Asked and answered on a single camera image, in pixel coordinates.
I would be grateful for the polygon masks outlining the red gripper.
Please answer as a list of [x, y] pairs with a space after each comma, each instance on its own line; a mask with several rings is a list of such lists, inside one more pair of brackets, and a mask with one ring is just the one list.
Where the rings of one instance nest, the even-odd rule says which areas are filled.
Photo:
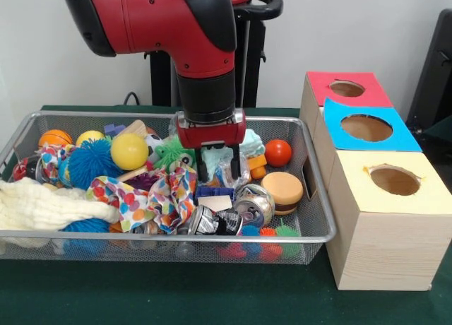
[[230, 162], [233, 180], [241, 177], [239, 144], [246, 133], [246, 117], [243, 109], [236, 109], [224, 122], [195, 124], [187, 120], [183, 112], [175, 114], [177, 134], [183, 147], [196, 149], [196, 165], [201, 182], [209, 181], [207, 165], [202, 156], [202, 147], [223, 145], [230, 147], [233, 156]]

